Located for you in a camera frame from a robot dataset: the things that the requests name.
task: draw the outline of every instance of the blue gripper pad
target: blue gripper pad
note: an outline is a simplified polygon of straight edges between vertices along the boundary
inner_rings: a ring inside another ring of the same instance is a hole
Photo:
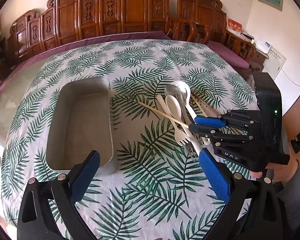
[[[222,127],[225,127],[226,124],[222,122],[220,119],[215,118],[215,117],[202,117],[202,116],[197,116],[194,119],[195,124],[197,125],[202,125],[202,126],[207,126],[215,129],[219,129]]]
[[[227,204],[230,200],[230,184],[217,167],[218,162],[207,149],[199,154],[199,164],[218,199]]]

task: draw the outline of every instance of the leaf print tablecloth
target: leaf print tablecloth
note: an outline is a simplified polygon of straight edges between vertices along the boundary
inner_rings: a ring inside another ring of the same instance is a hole
[[[182,80],[221,113],[255,110],[257,104],[249,85],[222,58],[207,46],[181,41],[107,42],[54,55],[43,65],[17,108],[3,153],[7,220],[16,225],[29,178],[46,181],[57,176],[45,155],[61,88],[94,76],[110,80],[118,168],[112,175],[93,179],[82,201],[75,204],[79,213],[101,239],[201,239],[224,203],[215,196],[199,163],[175,142],[170,121],[138,101],[158,108],[155,96],[164,96],[167,84]],[[249,175],[223,161],[232,171]],[[61,233],[70,238],[53,201],[50,206]]]

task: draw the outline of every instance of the chopstick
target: chopstick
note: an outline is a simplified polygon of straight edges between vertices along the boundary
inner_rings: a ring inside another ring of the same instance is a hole
[[[202,107],[200,106],[200,104],[198,103],[198,101],[195,99],[198,98],[202,103],[204,103],[212,112],[214,112],[217,116],[220,115],[216,110],[214,110],[213,108],[211,108],[211,106],[209,106],[202,98],[200,98],[199,96],[197,96],[195,93],[191,93],[191,98],[193,99],[193,101],[196,103],[196,105],[199,107],[199,109],[201,110],[201,112],[203,113],[203,115],[205,117],[208,117],[208,115],[204,112],[204,110],[202,109]],[[235,133],[235,134],[241,134],[239,132],[239,130],[237,130],[236,128],[230,127],[230,129]]]
[[[189,129],[189,126],[188,126],[188,125],[186,125],[186,124],[183,123],[183,122],[180,122],[179,120],[173,118],[172,116],[168,116],[167,114],[165,114],[165,113],[163,113],[163,112],[161,112],[161,111],[159,111],[159,110],[157,110],[157,109],[155,109],[155,108],[153,108],[153,107],[151,107],[151,106],[148,106],[148,105],[146,105],[146,104],[144,104],[144,103],[138,102],[138,104],[141,105],[141,106],[143,106],[143,107],[145,107],[145,108],[150,109],[151,111],[153,111],[153,112],[155,112],[155,113],[157,113],[157,114],[161,114],[162,116],[164,116],[164,117],[166,117],[166,118],[168,118],[168,119],[170,119],[170,120],[172,120],[172,121],[174,121],[174,122],[176,122],[176,123],[182,125],[183,127],[186,127],[187,129]]]
[[[203,110],[202,106],[198,103],[198,101],[195,99],[195,97],[192,94],[190,96],[191,96],[192,100],[195,102],[195,104],[199,107],[199,109],[201,110],[203,115],[205,117],[208,117],[207,113]]]

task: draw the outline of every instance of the gray sleeve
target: gray sleeve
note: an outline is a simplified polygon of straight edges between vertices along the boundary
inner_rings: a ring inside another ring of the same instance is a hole
[[[277,197],[284,202],[288,223],[295,231],[300,225],[300,165],[292,179],[283,186]]]

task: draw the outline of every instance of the metal screw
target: metal screw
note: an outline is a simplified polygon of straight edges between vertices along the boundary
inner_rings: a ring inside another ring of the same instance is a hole
[[[34,182],[35,182],[35,178],[31,178],[31,179],[28,180],[29,184],[33,184]]]
[[[265,183],[267,183],[267,184],[270,184],[270,183],[271,183],[271,179],[269,179],[269,178],[267,178],[267,177],[265,177],[263,180],[264,180]]]
[[[66,175],[65,174],[60,174],[58,176],[58,180],[64,180],[66,178]]]
[[[233,176],[235,179],[242,179],[242,175],[240,173],[236,172],[235,174],[233,174]]]

